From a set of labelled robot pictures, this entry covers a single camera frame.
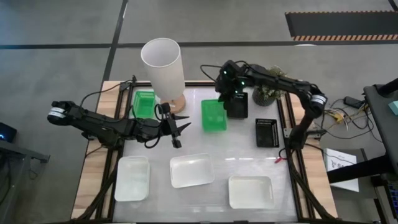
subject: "green plastic tray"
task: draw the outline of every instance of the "green plastic tray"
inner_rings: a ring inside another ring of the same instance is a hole
[[[226,110],[218,100],[201,101],[201,125],[206,132],[226,130]]]
[[[136,91],[132,105],[137,118],[153,118],[155,113],[155,92]]]

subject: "floor mat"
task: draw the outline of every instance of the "floor mat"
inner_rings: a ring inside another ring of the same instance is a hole
[[[297,41],[397,40],[398,12],[286,12]]]

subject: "concrete floor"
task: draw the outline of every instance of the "concrete floor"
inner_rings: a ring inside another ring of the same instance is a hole
[[[0,44],[111,43],[121,3],[0,0]],[[147,42],[156,37],[180,42],[291,40],[284,12],[363,10],[391,7],[387,0],[130,0],[119,42]],[[109,49],[0,50],[0,121],[18,129],[18,145],[52,155],[49,164],[35,167],[39,177],[24,186],[16,223],[69,219],[87,141],[74,128],[51,125],[46,115],[53,100],[79,102],[99,90],[108,53]],[[183,48],[182,58],[186,80],[206,79],[200,73],[201,64],[246,60],[278,65],[293,78],[316,83],[333,101],[346,95],[360,99],[364,86],[396,78],[398,45]],[[126,80],[133,74],[147,80],[139,49],[118,49],[110,80]],[[94,109],[97,99],[92,96],[85,107]],[[348,132],[336,127],[332,132],[339,136],[361,133],[355,127]],[[370,158],[384,154],[370,134],[352,140],[326,135],[321,145],[363,147]],[[374,208],[364,208],[365,200],[335,201],[345,220],[374,219],[374,212],[368,211]]]

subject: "glass tabletop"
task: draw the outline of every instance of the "glass tabletop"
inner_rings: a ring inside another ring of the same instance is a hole
[[[137,90],[151,90],[140,87]],[[274,163],[284,147],[277,103],[268,107],[255,105],[252,90],[249,117],[229,119],[226,131],[206,133],[201,126],[201,101],[217,99],[214,87],[186,87],[186,107],[177,126],[192,122],[179,137],[182,147],[175,149],[171,137],[160,139],[153,149],[127,141],[123,156],[146,156],[150,163],[149,196],[140,202],[116,202],[115,222],[294,222],[297,221],[289,169],[286,162]],[[256,146],[256,118],[276,119],[280,146]],[[174,188],[170,179],[173,157],[208,153],[213,163],[215,180],[210,184]],[[271,179],[274,208],[233,209],[229,204],[228,179],[237,176],[267,176]]]

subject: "electronic device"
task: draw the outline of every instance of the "electronic device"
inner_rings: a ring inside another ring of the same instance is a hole
[[[0,141],[12,143],[16,134],[17,130],[15,128],[0,122]]]
[[[346,96],[343,99],[343,103],[347,106],[356,108],[356,109],[360,109],[360,107],[363,106],[363,104],[365,103],[364,100],[357,100],[356,98],[352,98],[350,96]]]
[[[248,93],[236,93],[227,106],[226,115],[235,119],[248,118]]]
[[[279,147],[278,125],[275,119],[256,119],[257,147]]]

